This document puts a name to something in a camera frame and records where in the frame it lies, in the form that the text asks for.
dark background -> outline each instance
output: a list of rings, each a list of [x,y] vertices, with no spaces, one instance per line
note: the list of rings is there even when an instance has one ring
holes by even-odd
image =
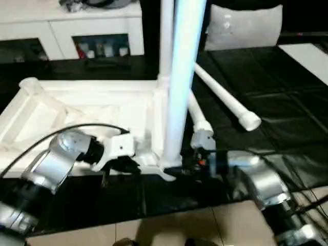
[[[210,21],[211,4],[234,10],[256,10],[273,8],[283,4],[283,20],[280,44],[319,43],[328,36],[328,15],[325,0],[208,0],[200,50],[206,40],[205,30]],[[160,0],[140,0],[142,8],[145,55],[158,58]]]

vertical white pole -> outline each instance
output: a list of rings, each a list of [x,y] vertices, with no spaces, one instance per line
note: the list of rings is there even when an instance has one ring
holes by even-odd
[[[172,75],[162,168],[181,165],[188,97],[194,75],[206,0],[177,0]]]
[[[174,0],[161,0],[160,9],[160,49],[159,49],[159,75],[160,85],[168,85],[172,69],[172,43]]]

white pillow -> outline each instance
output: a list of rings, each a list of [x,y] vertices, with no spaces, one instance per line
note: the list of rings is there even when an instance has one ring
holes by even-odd
[[[282,5],[255,11],[236,11],[212,5],[205,50],[274,46],[281,24]]]

glass cabinet door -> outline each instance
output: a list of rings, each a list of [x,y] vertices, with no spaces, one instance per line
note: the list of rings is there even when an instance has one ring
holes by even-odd
[[[48,60],[38,38],[0,41],[0,64]]]
[[[79,58],[101,58],[130,55],[127,34],[72,37]]]

black surface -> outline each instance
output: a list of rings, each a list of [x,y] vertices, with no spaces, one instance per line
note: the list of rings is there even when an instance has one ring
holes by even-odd
[[[109,59],[97,68],[83,60],[0,66],[0,107],[27,76],[39,79],[156,79],[157,62],[143,57]],[[113,66],[119,61],[120,66]],[[279,48],[204,52],[198,63],[262,118],[262,125],[245,132],[237,119],[195,76],[193,91],[212,124],[218,149],[251,149],[266,158],[299,187],[328,185],[328,89],[324,83]],[[183,139],[184,161],[191,161],[192,123],[188,116]],[[44,213],[35,234],[114,223],[145,216],[215,206],[226,202],[231,190],[220,181],[199,184],[189,180],[166,182],[156,175],[70,177]],[[14,180],[2,181],[8,190]],[[246,199],[239,194],[234,200]]]

